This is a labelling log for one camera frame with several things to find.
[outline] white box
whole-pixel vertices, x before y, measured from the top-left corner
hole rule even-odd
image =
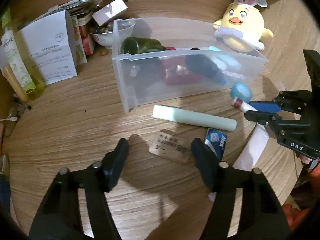
[[[115,0],[107,6],[103,7],[100,11],[94,13],[92,17],[99,26],[106,23],[108,20],[115,18],[116,16],[124,13],[127,10],[123,0]]]

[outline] toy eye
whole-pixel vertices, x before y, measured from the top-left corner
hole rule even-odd
[[[240,16],[241,16],[242,18],[245,18],[247,15],[248,15],[248,14],[247,14],[247,12],[245,12],[245,11],[240,12]]]

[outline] plush toy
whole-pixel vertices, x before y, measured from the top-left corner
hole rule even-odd
[[[273,38],[273,33],[264,27],[263,17],[254,7],[256,5],[268,6],[266,0],[234,0],[223,18],[213,24],[218,29],[215,36],[239,52],[250,52],[252,47],[263,50],[264,44],[259,41],[260,38]]]

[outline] screw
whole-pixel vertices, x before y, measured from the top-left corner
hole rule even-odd
[[[261,173],[262,173],[262,170],[259,169],[259,168],[253,168],[252,171],[253,171],[255,174],[261,174]]]
[[[61,168],[61,169],[59,170],[59,173],[60,173],[61,175],[64,175],[64,174],[66,174],[68,171],[69,171],[68,168]]]
[[[227,167],[229,167],[229,164],[226,162],[219,162],[219,166],[222,168],[227,168]]]
[[[100,168],[102,166],[102,163],[101,162],[94,162],[92,163],[92,167],[97,169],[97,168]]]

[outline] yellow bottle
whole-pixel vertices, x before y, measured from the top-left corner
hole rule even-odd
[[[2,17],[2,28],[4,28],[5,34],[1,41],[14,75],[29,100],[39,98],[45,90],[45,85],[38,68],[29,64],[28,54],[23,42],[19,40],[17,26],[11,20],[9,9]]]

